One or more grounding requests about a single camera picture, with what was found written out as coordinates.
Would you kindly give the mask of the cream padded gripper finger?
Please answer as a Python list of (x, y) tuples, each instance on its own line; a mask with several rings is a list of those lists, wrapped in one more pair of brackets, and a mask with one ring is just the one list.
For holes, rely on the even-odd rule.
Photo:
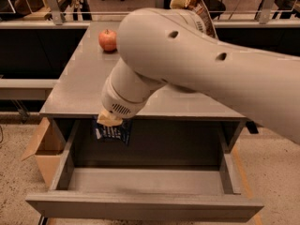
[(102, 110), (97, 117), (97, 122), (106, 127), (120, 126), (123, 122), (122, 118), (117, 117), (107, 110)]

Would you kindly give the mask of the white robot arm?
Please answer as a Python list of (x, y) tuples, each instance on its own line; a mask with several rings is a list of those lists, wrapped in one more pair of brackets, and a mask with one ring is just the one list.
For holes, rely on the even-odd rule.
[(300, 143), (300, 59), (209, 37), (190, 10), (142, 8), (119, 25), (120, 58), (106, 80), (101, 125), (119, 126), (170, 83), (201, 92)]

